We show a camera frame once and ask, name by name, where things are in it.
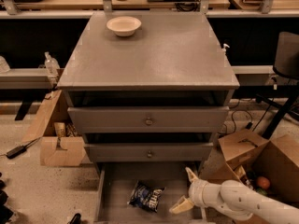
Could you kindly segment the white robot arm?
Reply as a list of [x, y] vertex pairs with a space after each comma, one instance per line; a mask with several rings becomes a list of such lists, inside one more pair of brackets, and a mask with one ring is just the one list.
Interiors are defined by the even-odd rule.
[[234, 220], [246, 221], [253, 215], [270, 224], [299, 224], [299, 209], [270, 199], [235, 180], [213, 184], [185, 168], [191, 182], [188, 197], [182, 196], [170, 209], [179, 214], [196, 207], [214, 208]]

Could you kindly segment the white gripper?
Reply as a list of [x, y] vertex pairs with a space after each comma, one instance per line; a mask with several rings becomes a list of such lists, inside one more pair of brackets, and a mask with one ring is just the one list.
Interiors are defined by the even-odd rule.
[[170, 209], [171, 214], [180, 214], [198, 207], [218, 208], [224, 204], [221, 197], [221, 186], [198, 179], [198, 176], [186, 167], [188, 179], [191, 182], [189, 188], [189, 198], [182, 196]]

